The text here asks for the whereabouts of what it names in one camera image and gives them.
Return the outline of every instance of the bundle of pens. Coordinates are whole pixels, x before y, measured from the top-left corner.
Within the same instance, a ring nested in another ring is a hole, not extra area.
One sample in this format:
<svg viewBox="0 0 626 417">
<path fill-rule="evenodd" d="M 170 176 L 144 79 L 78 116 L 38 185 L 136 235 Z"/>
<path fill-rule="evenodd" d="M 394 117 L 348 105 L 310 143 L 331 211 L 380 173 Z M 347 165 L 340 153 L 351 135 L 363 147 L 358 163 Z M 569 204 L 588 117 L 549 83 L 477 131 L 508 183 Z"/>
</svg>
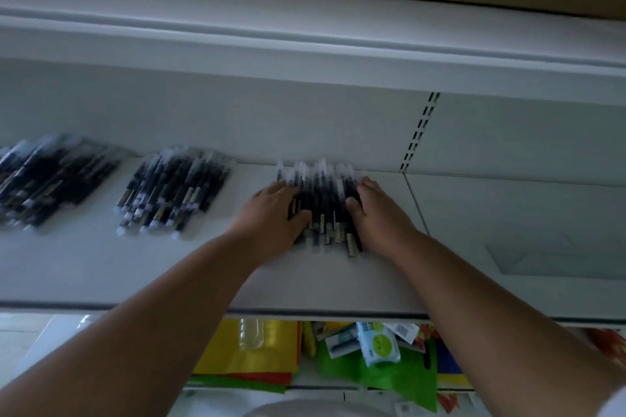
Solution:
<svg viewBox="0 0 626 417">
<path fill-rule="evenodd" d="M 286 170 L 279 162 L 277 180 L 285 180 L 288 185 L 300 188 L 290 205 L 289 218 L 302 209 L 313 213 L 308 230 L 301 234 L 298 242 L 309 235 L 314 246 L 345 243 L 350 257 L 363 250 L 352 216 L 346 208 L 346 198 L 353 197 L 361 202 L 351 165 L 333 166 L 320 160 L 313 168 L 299 162 Z"/>
<path fill-rule="evenodd" d="M 59 208 L 81 204 L 126 155 L 67 134 L 0 149 L 0 223 L 38 228 Z"/>
<path fill-rule="evenodd" d="M 118 234 L 171 232 L 178 239 L 194 213 L 207 212 L 235 163 L 219 152 L 192 147 L 149 155 L 115 207 L 124 214 Z"/>
</svg>

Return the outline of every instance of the white shelf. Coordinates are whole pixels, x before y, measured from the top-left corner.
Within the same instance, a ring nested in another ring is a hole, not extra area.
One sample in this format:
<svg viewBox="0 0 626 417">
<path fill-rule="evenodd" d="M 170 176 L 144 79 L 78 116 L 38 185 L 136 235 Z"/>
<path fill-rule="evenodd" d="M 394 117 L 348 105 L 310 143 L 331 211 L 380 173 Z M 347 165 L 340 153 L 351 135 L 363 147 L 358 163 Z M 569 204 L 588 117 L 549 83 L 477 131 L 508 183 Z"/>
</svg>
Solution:
<svg viewBox="0 0 626 417">
<path fill-rule="evenodd" d="M 206 216 L 192 218 L 183 240 L 170 236 L 117 237 L 113 206 L 139 159 L 132 159 L 81 207 L 62 211 L 38 235 L 0 233 L 0 307 L 110 309 L 146 286 L 186 254 L 226 231 L 252 194 L 276 177 L 270 165 L 239 164 Z M 401 174 L 372 178 L 423 230 Z M 337 245 L 315 254 L 296 246 L 258 269 L 231 304 L 236 314 L 290 318 L 419 318 L 407 280 L 390 263 L 368 254 L 349 258 Z"/>
<path fill-rule="evenodd" d="M 0 0 L 0 57 L 624 105 L 626 23 L 415 0 Z"/>
<path fill-rule="evenodd" d="M 563 323 L 626 323 L 626 188 L 407 178 L 429 233 L 524 301 Z"/>
</svg>

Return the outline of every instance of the green bag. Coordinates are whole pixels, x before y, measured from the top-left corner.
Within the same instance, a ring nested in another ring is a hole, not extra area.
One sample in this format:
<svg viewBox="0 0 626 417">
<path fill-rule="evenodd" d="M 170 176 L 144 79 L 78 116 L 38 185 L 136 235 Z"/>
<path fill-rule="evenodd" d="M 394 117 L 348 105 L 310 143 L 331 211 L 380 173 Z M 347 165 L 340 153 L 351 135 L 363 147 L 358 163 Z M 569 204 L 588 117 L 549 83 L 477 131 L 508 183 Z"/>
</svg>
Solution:
<svg viewBox="0 0 626 417">
<path fill-rule="evenodd" d="M 427 340 L 426 350 L 428 356 L 400 348 L 399 363 L 380 363 L 367 367 L 360 352 L 331 359 L 326 343 L 321 341 L 317 367 L 323 376 L 340 377 L 366 387 L 395 391 L 408 401 L 437 412 L 437 350 L 434 340 Z M 428 369 L 425 361 L 430 361 Z"/>
</svg>

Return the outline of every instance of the forearm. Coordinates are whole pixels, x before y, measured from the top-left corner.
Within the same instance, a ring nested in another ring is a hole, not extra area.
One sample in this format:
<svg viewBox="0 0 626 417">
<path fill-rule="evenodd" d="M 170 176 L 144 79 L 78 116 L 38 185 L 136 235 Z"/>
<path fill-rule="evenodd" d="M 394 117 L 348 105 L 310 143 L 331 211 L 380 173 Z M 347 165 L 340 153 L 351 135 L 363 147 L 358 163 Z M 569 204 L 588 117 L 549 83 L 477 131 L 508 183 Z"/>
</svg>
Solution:
<svg viewBox="0 0 626 417">
<path fill-rule="evenodd" d="M 395 258 L 496 415 L 594 416 L 622 370 L 433 239 Z"/>
<path fill-rule="evenodd" d="M 209 241 L 3 389 L 0 414 L 165 415 L 257 263 Z"/>
</svg>

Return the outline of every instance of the plastic bottle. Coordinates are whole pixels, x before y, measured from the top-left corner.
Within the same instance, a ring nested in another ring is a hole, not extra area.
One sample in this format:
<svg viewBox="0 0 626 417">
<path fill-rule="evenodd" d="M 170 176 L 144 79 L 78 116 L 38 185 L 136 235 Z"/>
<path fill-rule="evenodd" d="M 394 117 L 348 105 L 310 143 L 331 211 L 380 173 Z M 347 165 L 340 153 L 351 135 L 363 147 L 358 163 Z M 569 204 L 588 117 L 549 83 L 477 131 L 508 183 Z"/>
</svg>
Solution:
<svg viewBox="0 0 626 417">
<path fill-rule="evenodd" d="M 265 341 L 263 320 L 242 319 L 239 324 L 239 348 L 243 351 L 258 350 Z"/>
</svg>

